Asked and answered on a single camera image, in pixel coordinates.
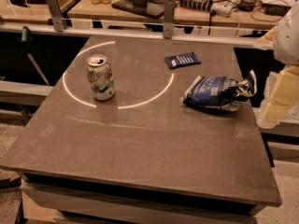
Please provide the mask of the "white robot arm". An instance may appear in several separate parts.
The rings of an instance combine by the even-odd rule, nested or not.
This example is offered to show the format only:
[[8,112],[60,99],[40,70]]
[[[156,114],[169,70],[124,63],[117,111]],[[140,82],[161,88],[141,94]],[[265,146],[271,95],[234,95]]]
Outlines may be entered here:
[[278,23],[274,56],[282,63],[299,65],[299,1]]

